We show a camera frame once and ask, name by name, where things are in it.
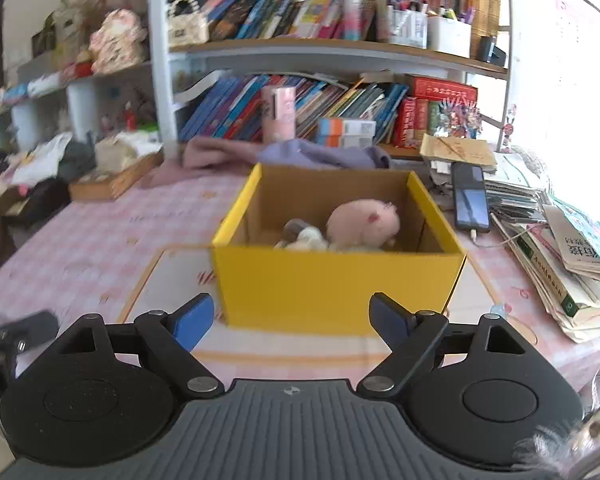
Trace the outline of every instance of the charging cable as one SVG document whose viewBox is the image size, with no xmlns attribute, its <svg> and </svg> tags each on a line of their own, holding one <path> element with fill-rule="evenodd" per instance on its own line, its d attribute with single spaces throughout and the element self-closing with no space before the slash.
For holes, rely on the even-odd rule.
<svg viewBox="0 0 600 480">
<path fill-rule="evenodd" d="M 476 247 L 480 247 L 481 249 L 494 249 L 496 247 L 502 247 L 504 244 L 508 244 L 510 241 L 515 240 L 516 238 L 520 238 L 522 235 L 528 233 L 529 231 L 532 231 L 533 229 L 544 229 L 546 226 L 545 225 L 538 225 L 538 224 L 534 224 L 531 227 L 528 227 L 527 229 L 525 229 L 524 231 L 522 231 L 521 233 L 512 236 L 510 238 L 507 238 L 506 240 L 504 240 L 503 242 L 500 242 L 499 244 L 493 244 L 493 245 L 480 245 L 477 241 L 478 239 L 478 232 L 475 229 L 471 229 L 471 241 L 474 243 L 474 245 Z"/>
</svg>

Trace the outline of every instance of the pink checkered tablecloth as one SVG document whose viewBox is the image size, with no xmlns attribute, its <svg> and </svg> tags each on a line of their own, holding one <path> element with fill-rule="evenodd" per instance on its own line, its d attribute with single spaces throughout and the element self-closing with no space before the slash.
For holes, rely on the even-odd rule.
<svg viewBox="0 0 600 480">
<path fill-rule="evenodd" d="M 111 203 L 72 203 L 0 269 L 0 316 L 49 309 L 61 330 L 88 312 L 116 322 L 160 251 L 207 245 L 244 177 L 211 174 L 172 186 L 137 187 Z M 600 339 L 576 345 L 545 313 L 535 289 L 504 249 L 463 238 L 478 274 L 510 321 L 579 390 L 600 366 Z M 485 240 L 496 242 L 496 235 Z M 356 384 L 386 354 L 374 338 L 326 338 L 232 330 L 215 324 L 196 355 L 225 383 L 233 377 L 347 377 Z"/>
</svg>

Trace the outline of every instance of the phone screen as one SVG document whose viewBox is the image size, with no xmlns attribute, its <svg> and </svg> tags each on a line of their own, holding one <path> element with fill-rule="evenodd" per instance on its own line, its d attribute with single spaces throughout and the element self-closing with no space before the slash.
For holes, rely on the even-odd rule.
<svg viewBox="0 0 600 480">
<path fill-rule="evenodd" d="M 490 229 L 487 192 L 480 166 L 455 162 L 451 168 L 456 206 L 456 226 L 461 229 Z"/>
</svg>

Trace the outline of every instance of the table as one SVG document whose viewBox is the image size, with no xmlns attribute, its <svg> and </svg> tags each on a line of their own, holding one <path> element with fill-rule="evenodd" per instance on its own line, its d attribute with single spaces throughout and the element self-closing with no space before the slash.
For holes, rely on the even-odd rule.
<svg viewBox="0 0 600 480">
<path fill-rule="evenodd" d="M 187 286 L 196 281 L 212 286 L 205 246 L 243 182 L 241 176 L 212 173 L 156 189 L 135 187 L 112 203 L 72 203 L 0 269 L 0 317 L 16 319 L 46 308 L 58 315 L 64 330 L 88 312 L 112 323 L 150 308 L 173 311 L 190 294 Z M 576 390 L 585 386 L 600 366 L 600 339 L 571 342 L 507 250 L 482 250 L 461 239 L 471 265 L 465 265 L 450 302 L 451 321 L 477 322 L 490 310 L 506 312 Z M 485 238 L 496 241 L 495 234 Z M 196 254 L 206 254 L 206 262 L 193 270 Z M 175 270 L 165 269 L 188 269 L 187 258 L 198 279 L 184 280 L 180 291 L 156 294 L 152 283 L 173 279 Z M 195 351 L 227 385 L 234 377 L 346 377 L 355 385 L 387 354 L 375 337 L 261 333 L 221 322 Z"/>
</svg>

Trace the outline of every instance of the plush pig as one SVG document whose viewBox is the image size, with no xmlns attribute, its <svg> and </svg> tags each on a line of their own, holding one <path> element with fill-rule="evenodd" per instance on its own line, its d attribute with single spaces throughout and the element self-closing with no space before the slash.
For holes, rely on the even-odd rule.
<svg viewBox="0 0 600 480">
<path fill-rule="evenodd" d="M 391 203 L 380 200 L 354 200 L 338 206 L 327 222 L 327 238 L 332 250 L 379 249 L 393 244 L 400 219 Z"/>
</svg>

